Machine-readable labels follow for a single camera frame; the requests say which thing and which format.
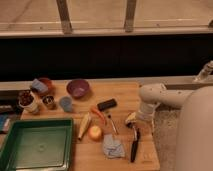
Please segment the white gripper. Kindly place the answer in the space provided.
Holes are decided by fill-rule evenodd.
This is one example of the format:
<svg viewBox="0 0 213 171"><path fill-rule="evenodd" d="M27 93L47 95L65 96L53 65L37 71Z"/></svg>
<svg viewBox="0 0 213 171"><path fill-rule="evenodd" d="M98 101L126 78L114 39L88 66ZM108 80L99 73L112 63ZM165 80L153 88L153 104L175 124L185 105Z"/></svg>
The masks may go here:
<svg viewBox="0 0 213 171"><path fill-rule="evenodd" d="M154 104L141 103L136 113L132 112L126 117L125 124L135 123L137 119L152 122L155 116L155 111L156 106Z"/></svg>

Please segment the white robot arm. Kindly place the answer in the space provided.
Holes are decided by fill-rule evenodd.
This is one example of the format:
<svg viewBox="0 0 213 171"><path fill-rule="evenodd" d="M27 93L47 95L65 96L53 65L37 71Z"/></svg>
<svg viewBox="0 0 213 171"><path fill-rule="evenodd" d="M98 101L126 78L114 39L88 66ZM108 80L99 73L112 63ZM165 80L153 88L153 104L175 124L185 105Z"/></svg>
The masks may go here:
<svg viewBox="0 0 213 171"><path fill-rule="evenodd" d="M170 90L163 83L139 88L140 105L125 120L153 121L160 104L180 108L174 171L213 171L213 86Z"/></svg>

